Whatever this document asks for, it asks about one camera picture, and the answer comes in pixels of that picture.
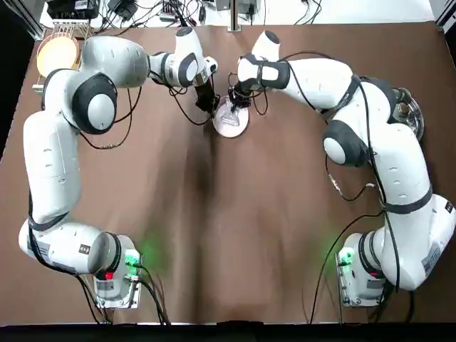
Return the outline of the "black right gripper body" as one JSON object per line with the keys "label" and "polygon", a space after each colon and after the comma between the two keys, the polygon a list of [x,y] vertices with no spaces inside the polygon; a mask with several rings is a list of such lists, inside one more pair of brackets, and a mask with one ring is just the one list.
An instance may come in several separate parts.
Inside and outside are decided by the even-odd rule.
{"label": "black right gripper body", "polygon": [[252,90],[249,86],[243,84],[241,81],[237,81],[235,85],[232,86],[232,89],[235,89],[237,92],[238,98],[252,98]]}

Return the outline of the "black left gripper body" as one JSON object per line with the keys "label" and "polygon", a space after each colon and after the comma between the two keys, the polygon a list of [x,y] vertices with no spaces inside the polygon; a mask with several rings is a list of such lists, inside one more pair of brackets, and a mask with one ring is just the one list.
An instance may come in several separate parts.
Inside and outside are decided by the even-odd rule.
{"label": "black left gripper body", "polygon": [[200,85],[195,86],[195,90],[196,90],[196,94],[197,94],[197,100],[208,101],[208,102],[210,102],[210,107],[212,107],[212,99],[215,94],[215,91],[214,91],[211,80],[208,79],[207,82],[201,86]]}

